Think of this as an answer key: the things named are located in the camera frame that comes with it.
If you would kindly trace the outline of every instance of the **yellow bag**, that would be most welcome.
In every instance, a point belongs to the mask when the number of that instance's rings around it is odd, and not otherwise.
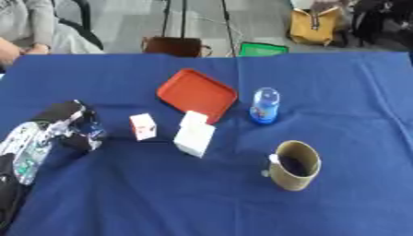
[[[310,14],[298,8],[291,12],[289,35],[297,43],[330,44],[333,31],[340,16],[338,7],[330,8],[319,14]]]

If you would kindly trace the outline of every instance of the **red tray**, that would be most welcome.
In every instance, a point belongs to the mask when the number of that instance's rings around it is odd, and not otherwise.
[[[194,111],[208,116],[213,124],[237,100],[237,92],[193,69],[182,69],[160,88],[158,97],[183,112]]]

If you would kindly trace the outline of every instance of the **person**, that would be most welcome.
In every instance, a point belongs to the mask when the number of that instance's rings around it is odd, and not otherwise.
[[[0,0],[0,67],[22,54],[102,53],[75,29],[58,23],[52,0]]]

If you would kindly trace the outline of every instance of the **tripod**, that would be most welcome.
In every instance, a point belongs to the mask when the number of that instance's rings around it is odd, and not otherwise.
[[[163,19],[163,25],[162,25],[162,34],[161,34],[162,37],[165,37],[166,28],[168,26],[169,16],[171,12],[171,0],[165,0],[165,1],[166,1],[166,6],[165,6],[165,9],[163,10],[164,19]],[[234,41],[232,38],[232,32],[230,28],[230,12],[227,9],[227,3],[225,0],[221,0],[221,6],[222,6],[222,11],[224,13],[224,19],[225,19],[225,23],[227,27],[228,38],[230,40],[231,54],[233,57],[235,57],[236,56],[235,46],[234,46]],[[182,20],[182,25],[181,25],[181,39],[185,38],[187,8],[188,8],[188,0],[183,0],[183,20]]]

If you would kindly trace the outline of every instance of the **white box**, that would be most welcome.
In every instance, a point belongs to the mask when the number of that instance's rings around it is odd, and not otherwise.
[[[138,141],[157,136],[157,125],[148,113],[132,115],[129,120]]]
[[[214,132],[215,127],[209,124],[184,126],[173,139],[173,143],[182,152],[202,158]]]
[[[199,112],[188,111],[181,120],[180,126],[194,126],[198,124],[206,124],[208,116]]]

